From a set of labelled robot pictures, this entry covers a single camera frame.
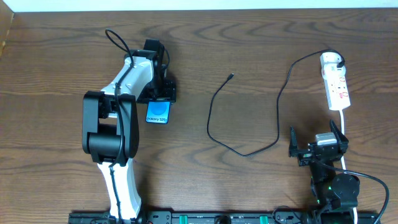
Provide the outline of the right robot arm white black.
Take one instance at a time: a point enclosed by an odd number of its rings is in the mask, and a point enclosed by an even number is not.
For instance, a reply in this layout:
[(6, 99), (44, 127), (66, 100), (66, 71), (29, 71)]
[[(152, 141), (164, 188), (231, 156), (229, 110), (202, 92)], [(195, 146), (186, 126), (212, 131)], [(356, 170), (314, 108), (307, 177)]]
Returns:
[(349, 223), (350, 212), (358, 206), (359, 179), (344, 172), (336, 173), (334, 163), (347, 151), (349, 140), (330, 121), (329, 133), (317, 134), (315, 142), (299, 149), (297, 135), (290, 128), (289, 157), (296, 157), (298, 165), (309, 166), (311, 189), (318, 205), (301, 217), (302, 223)]

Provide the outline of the blue screen Galaxy smartphone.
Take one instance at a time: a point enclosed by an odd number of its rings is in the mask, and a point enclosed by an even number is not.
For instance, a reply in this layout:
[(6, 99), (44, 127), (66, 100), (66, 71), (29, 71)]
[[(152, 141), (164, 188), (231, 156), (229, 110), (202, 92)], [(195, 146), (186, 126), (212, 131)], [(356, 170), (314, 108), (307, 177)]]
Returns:
[(167, 124), (170, 114), (169, 101), (153, 101), (149, 102), (147, 107), (146, 122), (155, 124)]

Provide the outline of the white power strip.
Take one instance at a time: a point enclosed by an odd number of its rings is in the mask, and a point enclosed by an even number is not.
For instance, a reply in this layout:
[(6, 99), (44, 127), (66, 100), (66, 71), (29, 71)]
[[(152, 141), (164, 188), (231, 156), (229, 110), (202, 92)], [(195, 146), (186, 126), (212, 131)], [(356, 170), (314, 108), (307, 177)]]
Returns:
[(345, 67), (338, 68), (335, 64), (322, 67), (328, 107), (332, 111), (340, 111), (351, 106), (345, 75)]

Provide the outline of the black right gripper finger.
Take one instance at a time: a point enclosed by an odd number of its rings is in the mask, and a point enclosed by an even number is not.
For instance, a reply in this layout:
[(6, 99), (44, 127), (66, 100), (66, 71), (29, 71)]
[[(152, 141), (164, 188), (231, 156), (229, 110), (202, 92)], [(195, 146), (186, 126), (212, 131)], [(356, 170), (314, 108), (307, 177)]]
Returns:
[(335, 135), (338, 144), (348, 144), (347, 137), (338, 129), (335, 122), (331, 119), (329, 122), (331, 132)]
[(293, 126), (290, 127), (289, 151), (298, 151), (297, 135)]

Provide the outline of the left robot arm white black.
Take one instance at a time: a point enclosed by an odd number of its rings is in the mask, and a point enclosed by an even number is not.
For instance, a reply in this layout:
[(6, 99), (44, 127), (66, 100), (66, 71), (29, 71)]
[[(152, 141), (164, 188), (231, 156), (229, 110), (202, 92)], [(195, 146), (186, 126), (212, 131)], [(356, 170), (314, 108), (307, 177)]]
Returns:
[(125, 47), (124, 65), (100, 91), (83, 97), (82, 148), (102, 172), (110, 199), (110, 223), (146, 223), (134, 177), (139, 147), (137, 105), (147, 105), (145, 121), (167, 124), (177, 87), (166, 77), (165, 46), (147, 39), (144, 48)]

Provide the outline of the white USB charger plug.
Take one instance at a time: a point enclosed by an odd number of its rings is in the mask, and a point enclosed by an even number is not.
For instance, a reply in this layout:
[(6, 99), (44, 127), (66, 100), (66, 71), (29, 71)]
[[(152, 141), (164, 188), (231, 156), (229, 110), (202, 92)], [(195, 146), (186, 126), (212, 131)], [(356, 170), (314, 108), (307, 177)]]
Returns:
[(334, 52), (324, 52), (320, 56), (322, 77), (326, 80), (331, 77), (343, 77), (346, 74), (343, 57)]

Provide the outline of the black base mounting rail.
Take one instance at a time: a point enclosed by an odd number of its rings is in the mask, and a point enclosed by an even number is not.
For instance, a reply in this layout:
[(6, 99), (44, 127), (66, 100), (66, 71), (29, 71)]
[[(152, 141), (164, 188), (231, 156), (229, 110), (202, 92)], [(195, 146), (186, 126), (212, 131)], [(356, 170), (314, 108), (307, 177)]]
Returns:
[[(148, 223), (148, 224), (296, 224), (296, 223), (353, 223), (349, 212), (324, 213), (316, 222), (316, 215), (302, 212), (288, 212), (287, 209), (267, 213), (177, 213), (170, 211), (151, 211), (139, 215), (136, 219), (116, 221), (109, 212), (104, 213), (70, 213), (69, 224), (76, 223)], [(374, 223), (377, 214), (359, 213), (358, 223)]]

